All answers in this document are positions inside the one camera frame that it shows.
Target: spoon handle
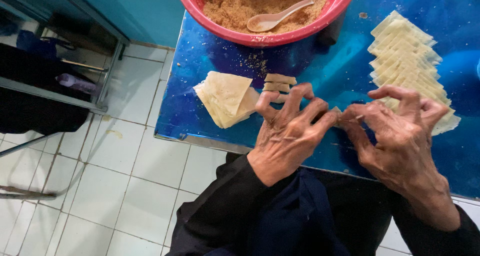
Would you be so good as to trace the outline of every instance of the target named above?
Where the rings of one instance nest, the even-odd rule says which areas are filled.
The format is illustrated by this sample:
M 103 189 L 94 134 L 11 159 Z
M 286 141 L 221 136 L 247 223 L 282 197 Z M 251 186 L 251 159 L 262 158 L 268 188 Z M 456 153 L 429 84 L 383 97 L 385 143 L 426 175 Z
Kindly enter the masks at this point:
M 305 6 L 308 6 L 308 5 L 311 5 L 315 3 L 313 0 L 302 0 L 298 3 L 295 3 L 293 5 L 291 5 L 290 8 L 286 9 L 285 11 L 279 13 L 279 15 L 282 15 L 282 18 L 280 18 L 278 21 L 282 21 L 283 19 L 285 19 L 287 16 L 289 16 L 290 14 L 293 14 L 294 12 L 296 12 L 297 10 L 305 7 Z

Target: black sleeve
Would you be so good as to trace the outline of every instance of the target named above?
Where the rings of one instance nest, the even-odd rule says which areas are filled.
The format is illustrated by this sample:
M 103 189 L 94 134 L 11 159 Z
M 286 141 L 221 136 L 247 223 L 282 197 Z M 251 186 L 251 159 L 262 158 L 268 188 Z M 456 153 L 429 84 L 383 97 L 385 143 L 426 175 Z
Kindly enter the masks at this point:
M 477 225 L 461 207 L 455 206 L 460 213 L 460 228 L 444 232 L 420 221 L 404 198 L 396 201 L 392 208 L 393 219 L 413 256 L 480 255 Z
M 247 156 L 219 166 L 216 180 L 194 201 L 177 210 L 168 255 L 204 255 L 232 244 L 261 206 L 290 183 L 291 177 L 266 187 Z

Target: dark blue fabric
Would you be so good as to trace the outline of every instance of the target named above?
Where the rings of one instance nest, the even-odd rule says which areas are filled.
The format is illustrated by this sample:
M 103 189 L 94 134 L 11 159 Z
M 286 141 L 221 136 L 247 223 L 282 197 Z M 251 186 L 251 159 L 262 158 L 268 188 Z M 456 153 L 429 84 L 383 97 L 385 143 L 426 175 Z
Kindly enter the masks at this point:
M 208 256 L 235 256 L 226 246 Z M 349 256 L 335 236 L 327 192 L 309 171 L 301 169 L 293 181 L 258 213 L 247 238 L 247 255 Z
M 58 60 L 55 45 L 60 45 L 68 50 L 75 50 L 75 47 L 69 42 L 58 38 L 42 37 L 42 39 L 39 39 L 31 31 L 22 29 L 18 32 L 17 48 L 27 51 L 28 53 L 51 60 Z

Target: hand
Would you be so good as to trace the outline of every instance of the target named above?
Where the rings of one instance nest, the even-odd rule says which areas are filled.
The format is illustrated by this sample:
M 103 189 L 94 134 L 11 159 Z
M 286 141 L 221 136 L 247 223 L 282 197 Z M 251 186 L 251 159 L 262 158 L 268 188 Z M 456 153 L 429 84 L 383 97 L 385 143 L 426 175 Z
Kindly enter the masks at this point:
M 385 85 L 368 95 L 373 102 L 350 105 L 340 126 L 358 152 L 358 161 L 385 186 L 401 194 L 423 222 L 444 231 L 460 227 L 460 217 L 450 197 L 447 179 L 432 159 L 432 130 L 447 107 L 418 92 Z M 394 114 L 378 99 L 400 100 Z M 373 146 L 360 126 L 364 121 L 378 141 Z
M 292 87 L 283 108 L 275 110 L 270 102 L 279 94 L 278 91 L 261 93 L 255 109 L 265 120 L 255 148 L 247 155 L 255 174 L 267 186 L 295 172 L 339 117 L 337 112 L 328 111 L 325 101 L 315 98 L 310 83 Z M 310 103 L 300 111 L 302 98 Z M 312 124 L 318 116 L 321 118 Z

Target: blue table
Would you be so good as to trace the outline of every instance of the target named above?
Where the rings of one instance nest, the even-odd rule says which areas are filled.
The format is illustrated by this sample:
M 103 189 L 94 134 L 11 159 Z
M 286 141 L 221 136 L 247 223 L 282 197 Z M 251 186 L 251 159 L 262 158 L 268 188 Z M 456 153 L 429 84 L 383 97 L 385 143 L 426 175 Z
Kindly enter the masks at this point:
M 341 110 L 354 101 L 370 101 L 366 93 L 376 88 L 370 82 L 373 69 L 368 64 L 374 57 L 366 50 L 374 40 L 370 31 L 394 9 L 438 41 L 433 48 L 444 59 L 438 66 L 439 82 L 462 118 L 455 130 L 433 138 L 435 163 L 448 178 L 452 193 L 480 197 L 480 0 L 353 0 L 338 41 L 331 47 L 317 44 L 311 36 L 253 49 L 211 34 L 185 13 L 155 134 L 255 145 L 263 121 L 259 114 L 220 129 L 197 98 L 192 87 L 211 70 L 251 77 L 259 90 L 267 72 L 294 75 L 298 82 L 311 82 L 316 96 Z M 368 18 L 360 18 L 361 12 Z M 335 128 L 304 165 L 372 178 L 359 166 L 345 133 Z

